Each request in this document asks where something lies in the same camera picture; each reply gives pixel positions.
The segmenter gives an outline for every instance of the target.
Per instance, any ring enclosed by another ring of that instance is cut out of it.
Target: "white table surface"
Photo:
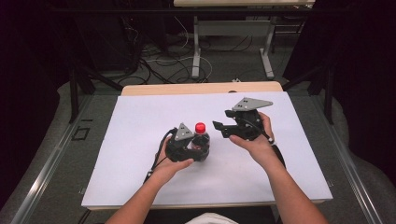
[[[193,130],[199,121],[211,136],[208,158],[178,172],[153,208],[273,203],[264,170],[212,124],[235,124],[224,110],[245,96],[274,102],[259,111],[271,117],[288,171],[312,201],[332,199],[288,94],[238,92],[120,96],[81,205],[91,210],[122,206],[141,187],[165,133],[180,122]]]

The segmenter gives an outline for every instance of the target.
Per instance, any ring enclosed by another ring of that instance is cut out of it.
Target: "hand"
[[[271,120],[268,116],[264,115],[262,112],[259,112],[260,117],[262,118],[262,125],[264,126],[265,132],[272,138],[274,138],[274,133],[271,129]],[[268,140],[260,134],[253,141],[247,141],[242,139],[236,135],[231,135],[230,140],[236,145],[246,149],[250,156],[256,161],[259,165],[261,165],[265,169],[265,165],[268,164],[272,160],[277,160],[275,152],[272,150],[272,147]]]
[[[166,138],[163,142],[163,148],[161,149],[160,156],[158,157],[157,167],[154,169],[154,173],[150,179],[155,179],[158,183],[163,186],[176,174],[184,168],[190,166],[194,160],[188,159],[185,161],[173,162],[166,157],[165,149],[170,137]]]

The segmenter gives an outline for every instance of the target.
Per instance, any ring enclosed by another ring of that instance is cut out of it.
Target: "person's right hand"
[[[262,124],[264,126],[265,132],[272,138],[274,138],[274,133],[271,129],[271,120],[268,116],[259,112],[262,118]],[[279,161],[275,152],[273,151],[268,140],[261,134],[253,141],[244,140],[236,135],[231,135],[230,140],[236,145],[246,149],[250,156],[256,161],[260,166],[265,169],[265,166],[272,161]]]

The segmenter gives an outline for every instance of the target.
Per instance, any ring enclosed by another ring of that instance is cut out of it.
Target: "table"
[[[313,5],[315,0],[175,0],[175,7],[279,7]],[[191,77],[199,76],[201,49],[199,48],[200,35],[258,35],[266,36],[264,48],[260,49],[262,64],[268,79],[275,78],[268,58],[271,46],[276,17],[269,21],[198,21],[194,17],[194,58]]]
[[[197,120],[206,123],[211,136],[208,158],[178,172],[161,189],[152,208],[275,203],[262,168],[210,124],[212,120],[232,124],[224,110],[244,96],[274,102],[259,110],[274,123],[276,141],[290,174],[312,201],[332,199],[288,94],[277,82],[238,82],[125,87],[81,205],[91,210],[122,206],[143,183],[163,135],[180,122],[192,129]],[[196,108],[202,110],[194,113]]]

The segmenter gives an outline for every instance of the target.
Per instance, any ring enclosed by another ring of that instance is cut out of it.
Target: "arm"
[[[263,113],[260,115],[265,132],[274,139],[269,117]],[[230,140],[246,149],[253,160],[268,174],[276,205],[284,223],[328,223],[295,183],[263,135],[254,141],[246,141],[232,135]]]
[[[166,143],[163,144],[159,161],[165,158],[164,149]],[[149,209],[154,202],[155,196],[161,187],[166,184],[177,171],[182,170],[193,163],[193,159],[172,162],[165,159],[159,164],[151,177],[143,184],[143,186],[132,196],[132,198],[123,205],[108,221],[106,224],[111,223],[143,223]]]

